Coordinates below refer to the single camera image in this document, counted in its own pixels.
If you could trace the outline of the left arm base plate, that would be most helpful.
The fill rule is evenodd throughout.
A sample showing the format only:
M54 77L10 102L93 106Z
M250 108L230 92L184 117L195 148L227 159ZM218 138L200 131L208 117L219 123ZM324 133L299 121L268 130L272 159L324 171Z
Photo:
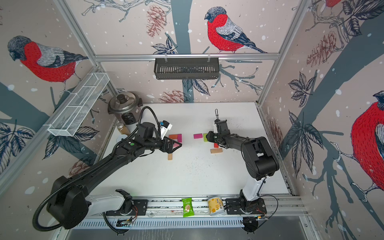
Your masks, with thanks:
M147 207L148 200L125 200L123 205L118 210L108 211L106 212L106 216L145 216Z

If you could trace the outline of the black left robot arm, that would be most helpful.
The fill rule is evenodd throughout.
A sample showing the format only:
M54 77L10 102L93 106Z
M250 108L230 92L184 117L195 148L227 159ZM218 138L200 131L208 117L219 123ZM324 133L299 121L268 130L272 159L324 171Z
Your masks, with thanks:
M117 142L107 157L71 178L62 176L56 179L51 194L43 200L33 215L34 229L48 232L60 227L71 229L77 226L89 216L93 207L87 196L106 178L135 159L144 157L146 150L172 154L182 147L182 143L166 136L170 128L171 124L167 121L156 120L154 124L138 122L132 133ZM58 221L57 225L44 227L39 223L43 208Z

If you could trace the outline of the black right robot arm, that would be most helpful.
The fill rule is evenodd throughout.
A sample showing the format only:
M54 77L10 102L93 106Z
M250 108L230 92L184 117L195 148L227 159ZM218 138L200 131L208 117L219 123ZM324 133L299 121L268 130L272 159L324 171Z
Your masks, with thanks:
M245 162L249 177L246 185L240 190L237 199L227 199L227 213L266 215L266 207L261 190L268 177L272 177L280 168L272 148L265 137L248 138L232 134L226 120L216 119L216 129L210 131L206 139L225 149L238 150Z

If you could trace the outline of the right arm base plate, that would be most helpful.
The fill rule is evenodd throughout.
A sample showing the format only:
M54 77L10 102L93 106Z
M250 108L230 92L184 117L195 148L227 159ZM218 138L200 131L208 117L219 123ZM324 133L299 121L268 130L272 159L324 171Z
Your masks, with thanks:
M225 199L225 210L228 215L266 215L266 205L262 198L247 201L243 198Z

